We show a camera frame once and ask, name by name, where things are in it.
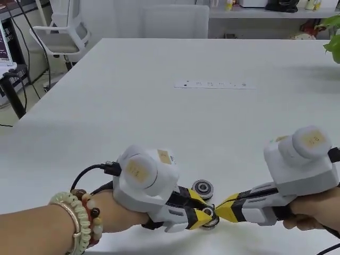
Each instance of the metal bearing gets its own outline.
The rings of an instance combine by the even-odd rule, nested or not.
[[[211,207],[206,207],[202,211],[210,216],[212,216],[212,220],[208,222],[207,224],[201,226],[201,228],[204,228],[205,230],[213,230],[217,224],[219,223],[219,217],[215,214],[215,205],[211,205]]]
[[[208,200],[213,197],[214,187],[213,185],[206,180],[198,180],[195,181],[192,185],[192,189],[200,195],[203,200]]]

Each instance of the black device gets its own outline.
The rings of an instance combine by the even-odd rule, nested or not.
[[[268,0],[265,9],[275,12],[294,13],[298,11],[296,7],[298,3],[299,0]]]

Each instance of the potted plant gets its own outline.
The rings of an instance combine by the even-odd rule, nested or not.
[[[340,15],[324,19],[316,28],[340,27]],[[333,35],[328,44],[324,45],[326,52],[331,52],[333,60],[340,64],[340,35]]]

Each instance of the white chair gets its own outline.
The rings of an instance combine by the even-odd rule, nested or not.
[[[34,31],[42,42],[47,54],[64,56],[69,70],[72,64],[68,56],[80,55],[90,38],[80,14],[80,0],[50,0],[52,6],[52,22],[49,27],[35,26]],[[30,30],[39,45],[38,39]]]
[[[143,38],[208,38],[209,7],[153,5],[142,12]]]

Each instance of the bangle bracelet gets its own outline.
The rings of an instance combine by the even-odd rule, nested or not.
[[[71,252],[72,255],[81,255],[85,252],[87,247],[89,246],[91,240],[91,229],[89,217],[86,212],[85,207],[82,205],[82,202],[78,200],[76,196],[71,193],[61,192],[54,195],[50,201],[53,202],[62,202],[68,204],[72,207],[76,217],[79,221],[81,238],[78,242],[78,246],[76,250]]]
[[[80,224],[77,219],[77,216],[75,215],[74,211],[68,205],[62,202],[51,202],[49,204],[62,207],[71,216],[74,226],[75,226],[75,233],[73,234],[73,249],[70,252],[68,252],[68,254],[74,254],[74,252],[78,248],[79,238],[81,237]]]

